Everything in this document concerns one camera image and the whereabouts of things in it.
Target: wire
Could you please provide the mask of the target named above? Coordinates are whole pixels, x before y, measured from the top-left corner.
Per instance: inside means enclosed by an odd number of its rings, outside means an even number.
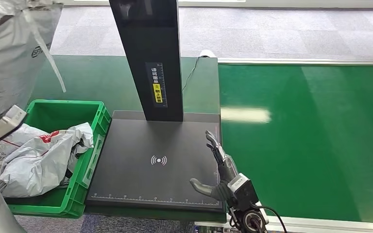
[[[182,91],[184,91],[185,87],[187,87],[188,80],[189,80],[189,78],[191,77],[192,73],[195,71],[195,68],[197,67],[197,64],[198,64],[198,60],[199,60],[200,58],[201,58],[201,57],[197,57],[197,60],[195,60],[194,68],[192,68],[191,72],[188,74],[188,77],[187,77],[186,80],[185,80],[185,85],[182,87]]]
[[[262,233],[261,232],[261,225],[258,223],[257,220],[255,219],[251,219],[250,220],[250,223],[254,224],[256,226],[256,231],[259,232],[259,233]]]
[[[281,226],[284,229],[284,232],[288,233],[287,229],[285,228],[284,222],[282,221],[281,217],[279,216],[279,214],[274,209],[272,209],[271,207],[265,206],[265,205],[254,205],[253,203],[251,203],[251,207],[254,208],[254,209],[267,209],[267,210],[270,210],[271,212],[273,212],[277,216],[278,220],[280,221]]]

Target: black platform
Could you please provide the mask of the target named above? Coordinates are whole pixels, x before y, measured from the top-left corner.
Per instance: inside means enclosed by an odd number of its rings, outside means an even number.
[[[224,212],[223,203],[189,183],[219,182],[205,130],[220,136],[220,116],[184,114],[183,122],[163,122],[146,121],[143,112],[115,111],[85,203]]]

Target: plastic bag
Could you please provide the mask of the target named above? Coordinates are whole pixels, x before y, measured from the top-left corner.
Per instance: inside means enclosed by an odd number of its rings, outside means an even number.
[[[0,0],[0,113],[14,104],[26,106],[62,7],[50,0]]]
[[[29,140],[2,161],[2,196],[34,197],[56,188],[67,169],[73,172],[76,153],[93,147],[93,132],[88,123]]]
[[[48,133],[27,124],[22,124],[19,129],[0,141],[0,166],[1,161],[6,158],[8,154],[11,154],[32,138],[45,134]]]

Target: yellow label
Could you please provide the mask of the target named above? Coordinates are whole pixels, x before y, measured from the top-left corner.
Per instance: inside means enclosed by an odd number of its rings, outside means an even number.
[[[159,83],[154,83],[152,85],[153,85],[153,93],[155,95],[155,101],[157,103],[162,103],[161,85]]]

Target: wireless charging symbol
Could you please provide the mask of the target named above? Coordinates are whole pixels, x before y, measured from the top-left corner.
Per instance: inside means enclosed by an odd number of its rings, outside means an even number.
[[[152,156],[152,158],[151,158],[151,165],[154,165],[156,163],[160,163],[163,166],[165,166],[165,164],[167,164],[167,157],[164,156],[162,158],[157,158],[155,155]]]

